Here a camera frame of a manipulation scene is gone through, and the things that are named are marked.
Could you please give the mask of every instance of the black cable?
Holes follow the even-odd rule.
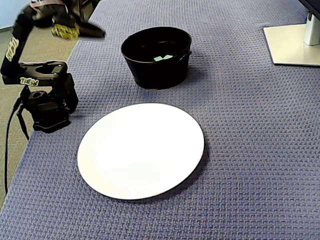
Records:
[[[7,182],[7,172],[8,172],[8,140],[9,140],[9,128],[11,120],[15,114],[15,112],[18,110],[19,106],[21,104],[20,97],[15,101],[12,109],[12,113],[9,117],[8,124],[6,126],[6,136],[5,136],[5,151],[4,151],[4,190],[5,195],[8,193],[8,182]]]
[[[22,132],[24,133],[25,137],[27,140],[29,140],[29,136],[28,136],[28,131],[27,131],[27,127],[24,121],[24,118],[22,117],[22,112],[24,110],[23,105],[20,105],[18,112],[16,113],[16,115],[18,116],[19,122],[20,122],[20,126],[22,129]]]

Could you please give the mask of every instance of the black bucket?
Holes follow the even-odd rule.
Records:
[[[191,36],[181,29],[153,27],[129,36],[121,51],[138,85],[168,89],[187,77],[191,41]],[[170,58],[155,61],[159,56]]]

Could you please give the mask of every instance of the textured blue cloth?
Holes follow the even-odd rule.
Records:
[[[107,0],[68,60],[79,105],[72,124],[32,135],[0,215],[0,239],[320,239],[320,69],[275,66],[263,27],[303,23],[297,0]],[[153,26],[192,36],[189,75],[138,87],[122,42]],[[77,149],[124,106],[176,106],[201,125],[209,158],[189,183],[120,201],[82,179]]]

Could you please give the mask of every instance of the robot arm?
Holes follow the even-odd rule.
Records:
[[[20,93],[18,117],[23,127],[21,112],[29,111],[34,120],[35,131],[52,133],[70,124],[69,114],[76,110],[78,97],[67,64],[63,61],[19,63],[22,51],[34,26],[51,27],[52,34],[60,38],[105,36],[100,28],[81,22],[71,13],[62,0],[37,0],[25,7],[13,26],[12,38],[5,54],[0,73],[4,84],[25,85]],[[29,90],[31,87],[50,86],[52,90]]]

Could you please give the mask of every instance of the floor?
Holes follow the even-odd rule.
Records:
[[[92,13],[92,6],[84,10],[84,16],[88,19]],[[12,35],[10,31],[0,32],[0,65],[6,54],[8,43]],[[77,40],[64,40],[53,37],[51,29],[34,28],[24,47],[21,62],[43,62],[49,60],[67,61]],[[4,188],[4,153],[6,141],[6,128],[13,104],[22,89],[21,85],[4,85],[0,80],[0,208],[5,201]],[[24,111],[23,114],[28,134],[31,135],[33,120],[31,115]],[[25,151],[27,139],[24,136],[18,118],[14,115],[9,131],[8,142],[8,186],[15,174],[18,163]]]

